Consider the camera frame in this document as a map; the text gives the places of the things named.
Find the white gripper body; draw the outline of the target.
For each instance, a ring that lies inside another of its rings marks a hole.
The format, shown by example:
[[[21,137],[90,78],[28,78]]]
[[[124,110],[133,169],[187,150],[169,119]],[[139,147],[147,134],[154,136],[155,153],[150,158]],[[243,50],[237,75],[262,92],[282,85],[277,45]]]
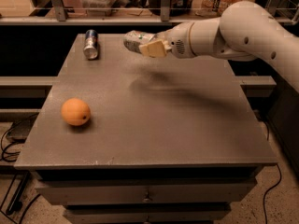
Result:
[[[192,22],[183,22],[172,29],[160,32],[158,37],[167,42],[168,50],[177,58],[193,58],[190,42]]]

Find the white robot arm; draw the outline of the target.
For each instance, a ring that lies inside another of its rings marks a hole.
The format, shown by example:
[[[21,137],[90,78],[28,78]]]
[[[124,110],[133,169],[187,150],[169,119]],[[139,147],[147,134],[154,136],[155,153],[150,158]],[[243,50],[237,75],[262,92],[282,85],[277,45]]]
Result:
[[[183,22],[157,34],[139,50],[148,57],[172,53],[180,59],[204,55],[232,61],[259,58],[299,91],[299,37],[253,2],[234,3],[218,18]]]

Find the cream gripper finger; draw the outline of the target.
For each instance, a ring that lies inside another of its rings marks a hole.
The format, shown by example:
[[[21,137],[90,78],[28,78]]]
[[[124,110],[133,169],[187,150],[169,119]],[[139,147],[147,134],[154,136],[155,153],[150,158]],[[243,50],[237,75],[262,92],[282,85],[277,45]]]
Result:
[[[156,39],[147,44],[140,45],[139,50],[143,56],[161,58],[167,55],[167,53],[171,50],[171,47],[167,41]]]

